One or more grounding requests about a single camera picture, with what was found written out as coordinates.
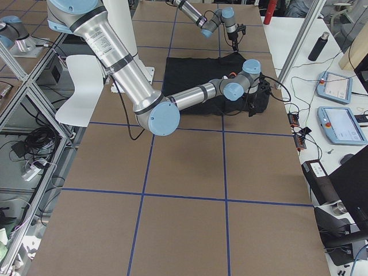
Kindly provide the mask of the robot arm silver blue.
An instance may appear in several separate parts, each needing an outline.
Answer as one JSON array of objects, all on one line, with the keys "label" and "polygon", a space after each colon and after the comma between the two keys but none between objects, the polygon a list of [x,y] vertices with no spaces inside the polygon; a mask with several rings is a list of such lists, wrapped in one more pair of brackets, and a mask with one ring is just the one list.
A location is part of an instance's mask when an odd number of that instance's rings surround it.
[{"label": "robot arm silver blue", "polygon": [[246,60],[233,78],[213,79],[203,85],[165,97],[148,79],[144,64],[131,55],[136,49],[131,13],[127,1],[47,2],[49,27],[82,37],[116,86],[133,103],[137,123],[157,136],[173,133],[180,110],[216,96],[235,101],[246,93],[256,93],[261,76],[258,60]]},{"label": "robot arm silver blue", "polygon": [[216,29],[223,26],[224,33],[227,34],[225,42],[232,48],[234,52],[239,51],[239,43],[246,34],[246,25],[237,24],[235,12],[232,7],[216,9],[215,11],[207,10],[205,13],[212,13],[212,17],[208,19],[205,14],[201,14],[189,1],[165,1],[169,6],[175,7],[191,19],[201,30],[201,33],[209,38]]}]

